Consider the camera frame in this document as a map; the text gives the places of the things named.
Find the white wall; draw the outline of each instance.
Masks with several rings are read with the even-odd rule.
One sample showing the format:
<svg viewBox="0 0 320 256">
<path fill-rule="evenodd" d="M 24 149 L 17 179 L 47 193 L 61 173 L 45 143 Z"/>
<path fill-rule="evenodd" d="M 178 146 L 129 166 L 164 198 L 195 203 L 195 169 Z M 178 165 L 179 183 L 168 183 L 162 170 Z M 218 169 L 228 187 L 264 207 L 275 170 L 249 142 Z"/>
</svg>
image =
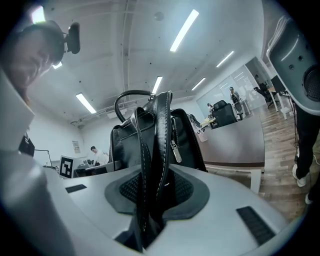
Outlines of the white wall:
<svg viewBox="0 0 320 256">
<path fill-rule="evenodd" d="M 51 161 L 60 160 L 61 155 L 74 158 L 85 157 L 84 140 L 77 127 L 56 118 L 43 107 L 33 107 L 35 118 L 28 135 L 36 150 L 48 150 Z M 75 153 L 72 141 L 79 142 L 80 153 Z"/>
<path fill-rule="evenodd" d="M 116 125 L 121 125 L 121 121 L 117 117 L 112 119 L 104 117 L 86 124 L 84 128 L 80 130 L 84 140 L 83 151 L 90 159 L 94 157 L 94 154 L 90 151 L 92 146 L 109 153 L 110 132 Z"/>
<path fill-rule="evenodd" d="M 187 114 L 192 114 L 195 116 L 195 118 L 202 123 L 202 121 L 205 119 L 204 114 L 200 110 L 200 107 L 196 103 L 195 100 L 189 100 L 189 101 L 182 101 L 182 102 L 172 102 L 170 105 L 171 109 L 183 109 Z"/>
</svg>

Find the chair headrest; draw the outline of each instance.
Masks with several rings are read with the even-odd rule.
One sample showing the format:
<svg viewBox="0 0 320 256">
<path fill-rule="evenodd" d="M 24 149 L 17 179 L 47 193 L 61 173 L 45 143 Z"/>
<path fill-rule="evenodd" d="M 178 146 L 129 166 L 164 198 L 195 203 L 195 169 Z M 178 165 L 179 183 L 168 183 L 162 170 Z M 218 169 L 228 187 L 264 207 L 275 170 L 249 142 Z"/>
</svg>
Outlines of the chair headrest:
<svg viewBox="0 0 320 256">
<path fill-rule="evenodd" d="M 226 105 L 227 105 L 227 103 L 224 100 L 220 100 L 216 104 L 213 105 L 213 108 L 214 108 L 214 110 L 218 110 L 218 109 L 225 107 Z"/>
</svg>

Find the black office chair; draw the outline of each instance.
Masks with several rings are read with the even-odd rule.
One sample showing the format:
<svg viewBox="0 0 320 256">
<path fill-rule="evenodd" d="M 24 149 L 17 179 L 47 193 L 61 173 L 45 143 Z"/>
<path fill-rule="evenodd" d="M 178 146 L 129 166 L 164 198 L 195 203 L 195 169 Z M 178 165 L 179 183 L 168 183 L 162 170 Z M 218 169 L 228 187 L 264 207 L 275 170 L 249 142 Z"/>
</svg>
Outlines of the black office chair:
<svg viewBox="0 0 320 256">
<path fill-rule="evenodd" d="M 190 122 L 194 123 L 196 127 L 200 128 L 200 129 L 202 128 L 201 124 L 198 122 L 198 120 L 196 119 L 196 117 L 193 114 L 190 114 L 189 118 L 190 118 Z"/>
<path fill-rule="evenodd" d="M 264 99 L 265 99 L 265 102 L 267 103 L 268 105 L 268 108 L 274 103 L 274 101 L 272 100 L 272 97 L 270 95 L 269 92 L 266 92 L 266 91 L 263 91 L 261 89 L 259 89 L 258 87 L 254 87 L 253 88 L 257 93 L 261 94 Z"/>
<path fill-rule="evenodd" d="M 236 104 L 234 104 L 234 107 L 236 109 L 236 114 L 240 117 L 240 120 L 243 120 L 243 109 L 242 109 L 242 106 L 240 104 L 240 102 L 237 102 Z"/>
<path fill-rule="evenodd" d="M 223 127 L 237 122 L 237 118 L 234 115 L 234 111 L 230 103 L 220 100 L 214 104 L 213 107 L 214 111 L 212 112 L 212 115 L 218 123 L 217 127 Z"/>
</svg>

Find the computer monitor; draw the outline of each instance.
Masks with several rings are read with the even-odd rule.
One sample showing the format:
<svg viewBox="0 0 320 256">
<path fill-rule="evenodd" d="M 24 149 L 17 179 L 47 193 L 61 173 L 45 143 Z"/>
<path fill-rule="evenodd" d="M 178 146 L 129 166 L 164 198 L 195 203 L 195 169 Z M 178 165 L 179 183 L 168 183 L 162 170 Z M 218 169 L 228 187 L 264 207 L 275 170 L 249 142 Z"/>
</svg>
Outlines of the computer monitor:
<svg viewBox="0 0 320 256">
<path fill-rule="evenodd" d="M 277 75 L 271 79 L 271 82 L 274 86 L 276 93 L 280 93 L 285 90 L 284 84 L 280 81 L 280 79 Z"/>
</svg>

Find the ceiling light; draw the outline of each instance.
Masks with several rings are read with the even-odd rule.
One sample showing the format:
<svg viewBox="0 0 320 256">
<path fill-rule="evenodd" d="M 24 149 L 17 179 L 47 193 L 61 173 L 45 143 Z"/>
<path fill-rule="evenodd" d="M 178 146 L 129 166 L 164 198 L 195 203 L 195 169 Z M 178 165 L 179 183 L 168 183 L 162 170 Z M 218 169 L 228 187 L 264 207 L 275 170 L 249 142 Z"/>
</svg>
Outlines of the ceiling light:
<svg viewBox="0 0 320 256">
<path fill-rule="evenodd" d="M 45 22 L 45 12 L 44 12 L 44 8 L 42 6 L 39 6 L 39 8 L 37 8 L 32 14 L 32 22 L 38 23 L 38 22 Z"/>
<path fill-rule="evenodd" d="M 152 93 L 153 93 L 153 94 L 156 94 L 156 92 L 157 92 L 157 90 L 158 90 L 158 87 L 159 87 L 159 85 L 160 85 L 161 80 L 162 80 L 162 76 L 158 76 L 158 77 L 156 78 L 156 81 L 155 81 L 155 84 L 154 84 L 154 87 L 153 87 L 153 90 L 152 90 Z"/>
<path fill-rule="evenodd" d="M 87 110 L 90 111 L 91 114 L 96 113 L 97 111 L 90 105 L 90 103 L 86 100 L 85 96 L 82 93 L 76 95 L 78 100 L 86 107 Z"/>
<path fill-rule="evenodd" d="M 56 70 L 57 68 L 59 68 L 59 67 L 61 67 L 62 66 L 62 62 L 60 61 L 59 63 L 58 63 L 58 65 L 52 65 L 52 67 Z"/>
<path fill-rule="evenodd" d="M 191 89 L 191 91 L 193 91 L 194 89 L 196 89 L 197 88 L 197 86 L 198 85 L 200 85 L 204 80 L 205 80 L 206 78 L 204 77 L 204 78 L 202 78 L 201 79 L 201 81 L 200 82 L 198 82 L 196 85 L 195 85 L 195 87 L 193 87 L 192 89 Z"/>
<path fill-rule="evenodd" d="M 197 12 L 196 10 L 193 9 L 192 12 L 190 13 L 189 17 L 186 19 L 185 23 L 183 24 L 182 28 L 180 29 L 180 32 L 176 36 L 176 38 L 171 46 L 171 49 L 170 49 L 171 52 L 175 52 L 177 50 L 182 39 L 184 39 L 186 33 L 188 32 L 192 23 L 194 23 L 194 21 L 198 17 L 198 15 L 199 15 L 199 12 Z"/>
<path fill-rule="evenodd" d="M 228 58 L 231 56 L 231 54 L 233 54 L 233 53 L 234 53 L 234 51 L 230 52 L 216 67 L 219 68 L 219 66 L 220 66 L 222 63 L 224 63 L 225 60 L 228 59 Z"/>
<path fill-rule="evenodd" d="M 240 76 L 243 72 L 241 72 L 240 74 L 238 74 L 236 77 L 234 77 L 234 79 L 236 79 L 238 76 Z"/>
<path fill-rule="evenodd" d="M 225 83 L 224 85 L 222 85 L 221 87 L 220 87 L 220 89 L 222 88 L 222 87 L 224 87 L 225 85 L 227 85 L 228 83 Z"/>
</svg>

